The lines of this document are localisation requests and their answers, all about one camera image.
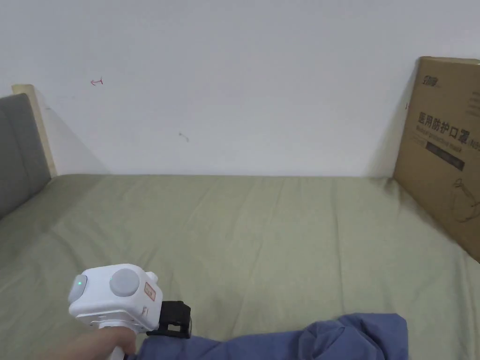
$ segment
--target orange label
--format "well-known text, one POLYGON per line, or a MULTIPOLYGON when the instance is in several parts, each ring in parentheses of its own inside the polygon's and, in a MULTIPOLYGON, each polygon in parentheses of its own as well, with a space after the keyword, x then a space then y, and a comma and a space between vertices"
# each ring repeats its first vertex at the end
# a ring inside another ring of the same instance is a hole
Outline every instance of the orange label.
POLYGON ((152 301, 155 301, 155 290, 153 290, 153 288, 148 285, 148 283, 145 283, 145 294, 147 294, 148 297, 152 299, 152 301))

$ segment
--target blue cloth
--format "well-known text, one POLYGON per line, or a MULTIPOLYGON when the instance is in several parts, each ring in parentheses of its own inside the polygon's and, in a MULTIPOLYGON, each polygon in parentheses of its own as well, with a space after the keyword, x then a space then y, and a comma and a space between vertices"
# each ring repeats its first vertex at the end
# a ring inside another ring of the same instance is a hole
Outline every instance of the blue cloth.
POLYGON ((219 342, 193 336, 151 336, 137 360, 407 360, 407 322, 397 314, 352 314, 301 331, 241 336, 219 342))

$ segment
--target white handle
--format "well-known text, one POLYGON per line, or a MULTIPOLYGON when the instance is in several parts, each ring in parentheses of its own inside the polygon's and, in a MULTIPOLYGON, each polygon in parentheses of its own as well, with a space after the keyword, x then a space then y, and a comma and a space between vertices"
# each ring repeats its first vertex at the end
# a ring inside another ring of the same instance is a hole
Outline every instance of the white handle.
POLYGON ((112 354, 110 355, 110 360, 123 360, 124 357, 125 353, 117 346, 113 349, 112 354))
MULTIPOLYGON (((137 333, 135 331, 134 327, 132 327, 128 322, 123 321, 123 320, 104 321, 104 322, 100 323, 98 328, 101 329, 102 327, 108 327, 108 326, 111 326, 111 327, 113 327, 113 326, 124 326, 124 327, 127 327, 127 328, 131 329, 133 332, 137 333)), ((124 357, 125 357, 125 353, 123 352, 123 350, 121 348, 119 348, 117 346, 113 349, 109 360, 123 360, 124 357)))

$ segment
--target white wall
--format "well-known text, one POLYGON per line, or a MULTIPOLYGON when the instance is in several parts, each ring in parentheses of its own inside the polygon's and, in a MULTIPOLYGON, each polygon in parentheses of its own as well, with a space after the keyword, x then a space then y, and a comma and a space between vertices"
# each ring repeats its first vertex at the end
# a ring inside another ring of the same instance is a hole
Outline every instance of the white wall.
POLYGON ((37 87, 60 174, 389 175, 415 59, 480 57, 479 13, 478 0, 5 1, 0 95, 37 87))

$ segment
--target wooden bed post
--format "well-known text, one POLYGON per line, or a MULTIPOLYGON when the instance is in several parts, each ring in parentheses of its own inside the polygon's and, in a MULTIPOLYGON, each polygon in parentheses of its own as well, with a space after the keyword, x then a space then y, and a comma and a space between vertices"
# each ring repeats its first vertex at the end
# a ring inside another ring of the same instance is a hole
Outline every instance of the wooden bed post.
POLYGON ((53 161, 52 152, 50 150, 50 145, 48 143, 47 132, 45 130, 45 125, 43 123, 42 113, 40 111, 40 106, 38 104, 37 97, 35 95, 35 87, 29 84, 15 84, 12 85, 13 94, 26 94, 30 100, 30 105, 32 107, 33 115, 35 118, 36 127, 38 129, 38 134, 40 135, 40 141, 42 143, 43 152, 47 158, 48 169, 50 171, 50 176, 52 178, 56 177, 57 170, 55 169, 55 163, 53 161))

